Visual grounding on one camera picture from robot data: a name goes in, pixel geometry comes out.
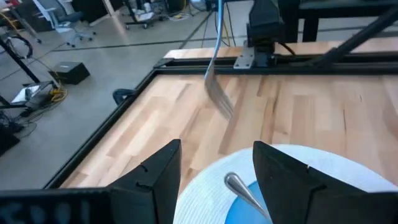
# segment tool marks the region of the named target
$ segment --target wooden tabletop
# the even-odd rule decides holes
[[[298,54],[320,54],[339,42],[299,43]],[[374,39],[357,51],[398,50]],[[239,47],[219,57],[237,56]],[[211,57],[213,49],[172,50],[166,57]],[[182,140],[180,190],[212,162],[253,141],[299,144],[347,157],[398,184],[398,77],[218,77],[234,103],[223,119],[208,99],[203,75],[159,75],[122,115],[62,187],[108,185],[174,138]]]

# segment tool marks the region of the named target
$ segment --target gray floor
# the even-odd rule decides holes
[[[230,3],[237,45],[246,35],[250,2]],[[117,88],[134,88],[153,64],[169,50],[177,49],[205,18],[201,12],[184,21],[157,22],[149,29],[133,26],[125,30],[121,21],[128,17],[107,18],[91,30],[98,33],[92,42],[81,42],[71,49],[55,32],[39,34],[43,44],[34,45],[34,57],[53,66],[58,62],[83,62],[91,76],[77,86],[67,86],[68,97],[55,109],[46,112],[31,135],[0,157],[0,189],[38,189],[43,187],[91,133],[115,109],[111,94]],[[322,20],[319,40],[345,40],[374,18]],[[205,38],[216,37],[214,17],[207,24]],[[347,28],[347,30],[327,31]],[[201,47],[205,26],[201,26],[185,48]],[[137,45],[158,42],[157,44]],[[215,40],[206,40],[212,47]],[[39,62],[26,61],[41,80],[49,80],[47,69]],[[12,99],[21,84],[30,80],[6,54],[0,54],[0,94]]]

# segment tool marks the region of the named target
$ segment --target metal spoon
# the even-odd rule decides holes
[[[229,172],[224,177],[225,186],[241,197],[245,202],[257,209],[266,219],[270,220],[268,211],[265,211],[260,203],[254,198],[253,193],[243,183],[242,179],[234,172]]]

